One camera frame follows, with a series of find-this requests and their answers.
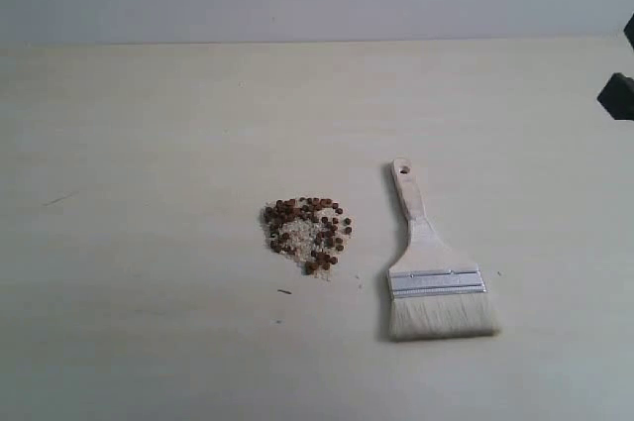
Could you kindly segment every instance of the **black object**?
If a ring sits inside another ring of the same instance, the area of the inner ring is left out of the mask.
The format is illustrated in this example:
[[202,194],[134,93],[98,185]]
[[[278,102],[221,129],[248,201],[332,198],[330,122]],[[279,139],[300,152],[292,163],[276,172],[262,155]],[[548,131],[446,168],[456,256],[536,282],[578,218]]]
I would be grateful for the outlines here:
[[630,42],[630,45],[634,47],[634,15],[630,18],[630,21],[627,25],[625,25],[625,36],[627,40]]
[[634,121],[634,79],[631,77],[620,72],[612,74],[597,99],[612,118]]

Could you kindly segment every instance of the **paintbrush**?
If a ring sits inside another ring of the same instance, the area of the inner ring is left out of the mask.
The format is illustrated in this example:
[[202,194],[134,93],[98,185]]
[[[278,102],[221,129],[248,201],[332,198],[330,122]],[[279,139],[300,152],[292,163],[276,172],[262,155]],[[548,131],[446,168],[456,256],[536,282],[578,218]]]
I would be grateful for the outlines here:
[[397,158],[392,174],[409,226],[409,244],[387,272],[390,337],[400,341],[495,334],[499,328],[477,264],[434,231],[410,161]]

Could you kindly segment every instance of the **brush bristles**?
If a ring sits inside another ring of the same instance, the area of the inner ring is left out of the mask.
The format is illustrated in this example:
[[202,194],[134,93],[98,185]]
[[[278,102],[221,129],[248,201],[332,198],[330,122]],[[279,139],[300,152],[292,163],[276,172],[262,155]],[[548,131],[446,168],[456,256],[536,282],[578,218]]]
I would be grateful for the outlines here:
[[389,335],[393,340],[479,337],[498,331],[486,292],[392,300]]

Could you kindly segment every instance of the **pile of seeds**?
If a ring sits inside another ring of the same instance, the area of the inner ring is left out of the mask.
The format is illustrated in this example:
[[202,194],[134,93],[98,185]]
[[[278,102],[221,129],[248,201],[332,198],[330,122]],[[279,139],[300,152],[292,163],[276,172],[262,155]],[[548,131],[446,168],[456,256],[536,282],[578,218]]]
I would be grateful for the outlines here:
[[352,220],[330,198],[277,200],[264,208],[267,243],[306,274],[330,270],[353,233]]

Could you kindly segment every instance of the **table surface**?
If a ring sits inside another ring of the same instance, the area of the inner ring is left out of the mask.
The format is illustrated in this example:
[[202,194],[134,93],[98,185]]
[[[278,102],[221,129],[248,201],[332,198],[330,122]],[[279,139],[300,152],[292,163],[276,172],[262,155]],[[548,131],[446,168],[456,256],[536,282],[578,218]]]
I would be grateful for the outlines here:
[[[2,52],[0,416],[626,419],[634,124],[596,95],[632,70],[623,37]],[[399,156],[499,336],[387,340]],[[330,281],[264,246],[302,194],[355,218]]]

